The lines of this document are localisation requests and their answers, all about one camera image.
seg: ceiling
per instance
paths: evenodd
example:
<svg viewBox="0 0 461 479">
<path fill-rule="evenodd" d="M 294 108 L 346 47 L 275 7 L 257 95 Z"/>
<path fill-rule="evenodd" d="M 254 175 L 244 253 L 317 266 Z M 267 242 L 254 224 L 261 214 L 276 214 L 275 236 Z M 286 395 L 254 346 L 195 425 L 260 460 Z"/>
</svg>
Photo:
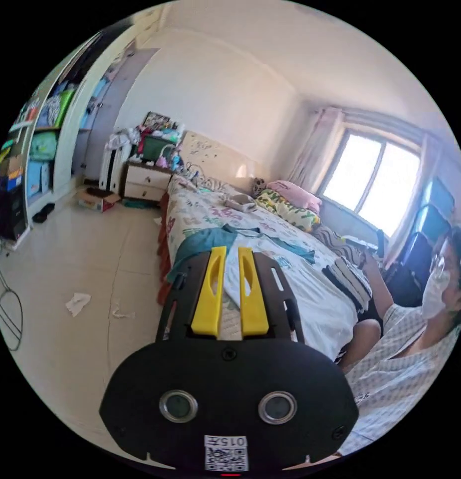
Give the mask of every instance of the ceiling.
<svg viewBox="0 0 461 479">
<path fill-rule="evenodd" d="M 436 103 L 397 58 L 325 13 L 283 0 L 179 0 L 164 25 L 250 53 L 316 106 L 391 114 L 455 142 Z"/>
</svg>

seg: hand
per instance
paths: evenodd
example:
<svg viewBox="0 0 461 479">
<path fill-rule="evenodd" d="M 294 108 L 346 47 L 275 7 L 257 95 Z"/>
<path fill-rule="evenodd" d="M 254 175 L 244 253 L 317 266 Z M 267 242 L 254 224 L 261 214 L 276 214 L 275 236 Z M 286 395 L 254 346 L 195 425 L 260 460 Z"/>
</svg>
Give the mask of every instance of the hand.
<svg viewBox="0 0 461 479">
<path fill-rule="evenodd" d="M 379 264 L 368 249 L 364 250 L 361 253 L 360 261 L 361 264 L 363 263 L 362 270 L 366 273 L 367 276 L 380 274 Z"/>
</svg>

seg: glasses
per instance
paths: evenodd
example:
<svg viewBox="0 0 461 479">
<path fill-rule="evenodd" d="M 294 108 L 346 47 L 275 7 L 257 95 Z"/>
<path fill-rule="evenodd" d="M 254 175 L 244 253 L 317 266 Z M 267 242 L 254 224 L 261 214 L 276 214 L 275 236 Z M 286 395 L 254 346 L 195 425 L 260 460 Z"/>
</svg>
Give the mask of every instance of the glasses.
<svg viewBox="0 0 461 479">
<path fill-rule="evenodd" d="M 444 256 L 440 256 L 435 254 L 432 258 L 432 264 L 430 266 L 430 271 L 435 271 L 435 278 L 441 279 L 443 276 L 444 271 L 452 272 L 454 267 L 449 261 L 445 261 Z"/>
</svg>

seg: red bed skirt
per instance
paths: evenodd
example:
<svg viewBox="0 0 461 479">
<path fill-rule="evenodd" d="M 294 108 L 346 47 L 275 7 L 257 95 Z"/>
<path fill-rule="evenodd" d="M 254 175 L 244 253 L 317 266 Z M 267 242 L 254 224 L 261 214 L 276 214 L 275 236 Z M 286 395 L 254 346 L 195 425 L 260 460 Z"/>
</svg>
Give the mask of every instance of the red bed skirt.
<svg viewBox="0 0 461 479">
<path fill-rule="evenodd" d="M 167 273 L 171 270 L 171 261 L 169 259 L 169 248 L 167 246 L 167 206 L 169 204 L 169 194 L 166 192 L 161 198 L 160 206 L 162 212 L 161 229 L 157 239 L 157 254 L 160 258 L 159 275 L 161 287 L 157 293 L 157 303 L 164 306 L 171 285 L 166 281 Z"/>
</svg>

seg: white curtain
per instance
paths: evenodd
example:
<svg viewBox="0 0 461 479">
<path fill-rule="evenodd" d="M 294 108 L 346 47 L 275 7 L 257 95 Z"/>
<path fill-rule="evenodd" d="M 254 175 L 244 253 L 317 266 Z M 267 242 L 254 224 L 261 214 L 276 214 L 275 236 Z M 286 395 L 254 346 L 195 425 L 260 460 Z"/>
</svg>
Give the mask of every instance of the white curtain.
<svg viewBox="0 0 461 479">
<path fill-rule="evenodd" d="M 386 268 L 397 260 L 409 238 L 415 216 L 420 208 L 422 192 L 436 172 L 437 166 L 442 159 L 443 147 L 443 143 L 437 138 L 428 133 L 424 135 L 417 181 L 402 221 L 393 236 L 390 238 L 384 259 L 384 265 Z"/>
<path fill-rule="evenodd" d="M 340 108 L 321 108 L 305 146 L 297 157 L 288 180 L 316 193 L 333 159 L 333 146 L 343 133 L 344 114 Z"/>
</svg>

